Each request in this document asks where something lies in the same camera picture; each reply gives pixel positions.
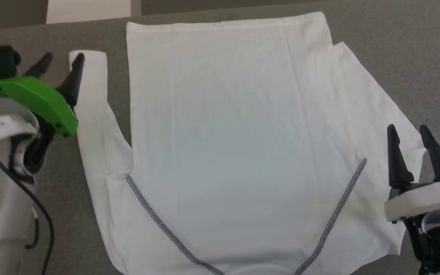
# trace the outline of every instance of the gray carpet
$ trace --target gray carpet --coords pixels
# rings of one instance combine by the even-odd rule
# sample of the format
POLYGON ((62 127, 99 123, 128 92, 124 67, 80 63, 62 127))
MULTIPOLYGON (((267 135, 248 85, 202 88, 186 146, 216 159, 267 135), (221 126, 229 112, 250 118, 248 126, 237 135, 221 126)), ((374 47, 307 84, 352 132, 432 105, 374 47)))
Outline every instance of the gray carpet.
MULTIPOLYGON (((337 0, 30 26, 0 30, 0 44, 12 44, 21 53, 21 70, 44 52, 53 52, 54 62, 44 80, 54 86, 60 84, 68 71, 69 51, 106 52, 108 101, 129 141, 127 21, 145 24, 226 21, 313 11, 325 13, 334 42, 346 42, 414 126, 427 124, 440 143, 440 0, 337 0)), ((432 177, 426 157, 421 178, 432 177)), ((38 178, 37 195, 56 226, 48 274, 118 274, 101 240, 75 138, 56 139, 38 178)), ((37 249, 24 255, 22 274, 39 273, 48 237, 46 224, 42 222, 41 242, 37 249)), ((418 266, 405 239, 401 256, 386 256, 363 266, 356 274, 415 274, 418 266)))
POLYGON ((142 15, 190 12, 198 10, 284 5, 325 0, 141 0, 142 15))
POLYGON ((45 23, 49 0, 0 0, 0 29, 45 23))

